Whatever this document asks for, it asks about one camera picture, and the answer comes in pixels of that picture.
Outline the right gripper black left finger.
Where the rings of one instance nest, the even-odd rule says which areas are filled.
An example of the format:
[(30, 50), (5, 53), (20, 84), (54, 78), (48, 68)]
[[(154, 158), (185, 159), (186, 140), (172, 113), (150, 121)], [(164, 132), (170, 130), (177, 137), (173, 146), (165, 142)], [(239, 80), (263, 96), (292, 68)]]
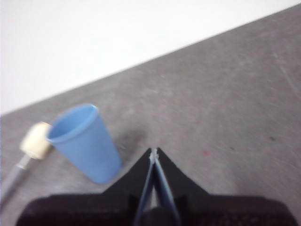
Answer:
[(130, 226), (150, 167), (148, 149), (132, 168), (102, 193), (56, 194), (27, 204), (19, 226)]

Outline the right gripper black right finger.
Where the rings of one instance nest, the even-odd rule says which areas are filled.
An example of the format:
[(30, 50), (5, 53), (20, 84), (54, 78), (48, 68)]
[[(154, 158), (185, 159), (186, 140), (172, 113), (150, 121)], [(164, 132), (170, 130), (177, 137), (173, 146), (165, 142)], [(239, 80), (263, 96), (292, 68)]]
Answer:
[(186, 176), (157, 148), (160, 173), (183, 226), (294, 226), (280, 201), (262, 196), (211, 194)]

